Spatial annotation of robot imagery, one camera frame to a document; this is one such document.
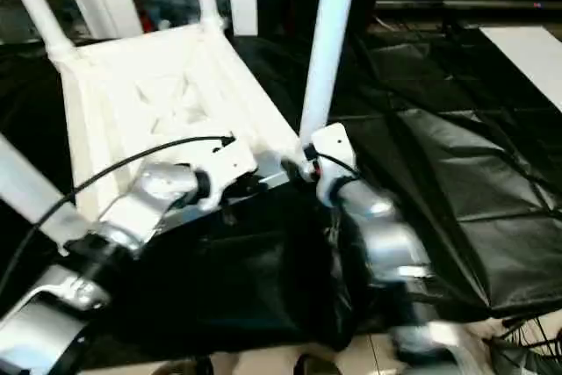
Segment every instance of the black tarp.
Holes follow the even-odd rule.
[[[297,129],[309,42],[233,44]],[[67,191],[56,72],[34,47],[2,47],[0,78],[0,132]],[[559,307],[562,117],[484,36],[349,38],[331,120],[426,245],[437,274],[426,299],[443,314],[469,321]],[[26,224],[1,213],[5,263]],[[216,214],[156,242],[111,330],[163,357],[309,340],[339,348],[357,330],[384,328],[362,243],[326,235],[312,192],[285,186],[234,215],[234,226]],[[12,298],[54,251],[47,244],[31,248]]]

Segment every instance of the black fabric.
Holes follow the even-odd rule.
[[[151,245],[115,309],[123,336],[146,339],[161,357],[308,341],[345,347],[352,309],[313,192],[286,185],[232,213],[233,225],[215,213]]]
[[[298,128],[308,45],[237,47]],[[351,39],[331,120],[346,126],[367,177],[400,199],[448,287],[437,294],[445,310],[451,297],[468,319],[559,306],[562,118],[480,32]],[[357,289],[360,306],[374,300]]]
[[[562,372],[562,364],[557,360],[502,340],[490,343],[490,358],[497,375],[558,375]]]
[[[297,130],[309,42],[233,43]],[[67,191],[56,71],[36,46],[4,46],[0,77],[0,132]],[[423,300],[461,321],[560,306],[562,118],[479,32],[349,39],[330,118],[426,245],[438,278]],[[233,209],[233,226],[214,214],[151,246],[112,310],[114,335],[154,359],[312,340],[341,348],[357,330],[385,328],[364,244],[327,234],[313,192],[286,185]],[[5,265],[28,225],[7,206],[0,214]],[[9,299],[53,254],[40,237]]]

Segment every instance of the black cable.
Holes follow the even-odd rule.
[[[541,324],[541,321],[540,321],[538,318],[535,318],[535,322],[536,322],[537,325],[538,325],[538,329],[541,330],[541,334],[543,335],[543,339],[544,339],[546,342],[548,342],[548,343],[547,343],[547,346],[548,346],[548,350],[550,351],[551,355],[552,355],[552,356],[556,356],[556,355],[554,354],[554,350],[552,349],[551,342],[549,341],[548,337],[546,336],[546,333],[545,333],[544,330],[543,330],[543,324]]]
[[[89,178],[85,182],[79,184],[76,188],[74,188],[72,191],[67,193],[64,197],[62,197],[57,202],[55,202],[53,204],[53,206],[51,206],[51,208],[49,208],[47,210],[47,212],[44,213],[43,216],[39,220],[37,220],[37,222],[25,234],[24,238],[19,243],[16,251],[14,252],[10,262],[8,263],[8,266],[6,267],[6,271],[2,275],[2,280],[0,280],[0,298],[2,297],[2,295],[4,293],[4,290],[5,290],[6,286],[8,285],[8,282],[10,281],[10,277],[11,277],[12,273],[14,272],[16,267],[18,266],[19,259],[21,258],[22,254],[24,253],[24,250],[27,247],[27,245],[29,244],[29,242],[35,236],[35,233],[37,233],[39,231],[40,227],[43,226],[43,224],[45,224],[45,222],[47,220],[49,220],[53,216],[53,214],[55,214],[59,210],[59,208],[61,208],[64,204],[69,202],[79,192],[83,191],[84,189],[86,189],[90,185],[94,184],[97,180],[101,179],[102,177],[107,176],[108,174],[112,173],[114,170],[116,170],[120,167],[123,167],[130,162],[134,162],[136,160],[139,160],[142,157],[145,157],[147,155],[151,155],[151,154],[156,153],[158,151],[161,151],[163,149],[175,147],[176,145],[187,144],[187,143],[190,143],[190,142],[196,142],[196,141],[222,141],[223,144],[227,144],[228,142],[231,142],[233,140],[234,140],[234,138],[230,137],[230,136],[195,136],[195,137],[190,137],[190,138],[182,138],[181,140],[166,142],[165,144],[159,145],[157,147],[152,147],[152,148],[146,149],[144,151],[141,151],[138,154],[131,155],[130,157],[127,157],[127,158],[125,158],[125,159],[123,159],[119,162],[116,162],[113,165],[109,166],[108,168],[106,168],[106,169],[100,171],[99,173],[97,173],[96,175],[92,176],[91,178]]]
[[[363,177],[361,176],[361,174],[353,169],[351,166],[349,166],[348,164],[346,164],[345,162],[338,160],[337,158],[331,156],[331,155],[327,155],[327,154],[322,154],[322,153],[317,153],[317,156],[325,158],[331,162],[334,162],[335,164],[337,164],[338,166],[346,169],[349,173],[351,173],[353,176],[355,176],[358,179],[363,179]]]

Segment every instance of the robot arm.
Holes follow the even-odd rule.
[[[213,209],[238,177],[256,169],[248,146],[234,141],[198,169],[152,163],[116,198],[82,239],[58,259],[0,321],[0,375],[74,373],[91,322],[128,277],[174,207]]]
[[[481,373],[458,329],[439,321],[432,305],[412,299],[433,277],[428,254],[391,198],[359,176],[343,126],[316,131],[312,142],[321,175],[317,197],[338,208],[363,242],[371,277],[381,286],[395,352],[410,366],[407,373]]]

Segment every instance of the white plastic bracket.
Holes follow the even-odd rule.
[[[314,149],[319,154],[328,155],[356,169],[355,152],[351,147],[345,128],[341,123],[323,127],[312,134]],[[335,181],[341,177],[354,177],[355,175],[328,158],[318,157],[321,177],[316,185],[316,196],[325,206],[333,207],[330,201],[330,192]]]
[[[216,151],[198,168],[210,179],[209,196],[198,202],[198,208],[207,212],[219,205],[222,192],[238,177],[255,171],[257,162],[249,145],[237,140]]]

